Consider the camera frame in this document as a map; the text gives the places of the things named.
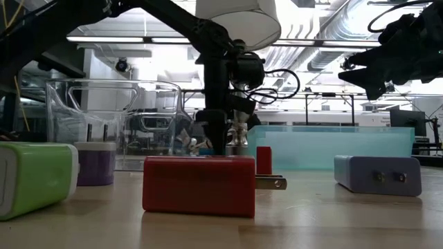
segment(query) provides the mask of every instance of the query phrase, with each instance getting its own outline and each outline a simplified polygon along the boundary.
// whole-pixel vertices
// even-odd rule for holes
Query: clear plastic bin
[[[414,138],[413,128],[260,125],[248,132],[248,154],[270,146],[273,169],[333,169],[336,155],[411,156]]]
[[[180,151],[176,135],[192,121],[180,88],[165,82],[50,80],[46,99],[48,140],[86,142],[91,125],[91,142],[117,144],[116,169],[142,170],[146,156]]]

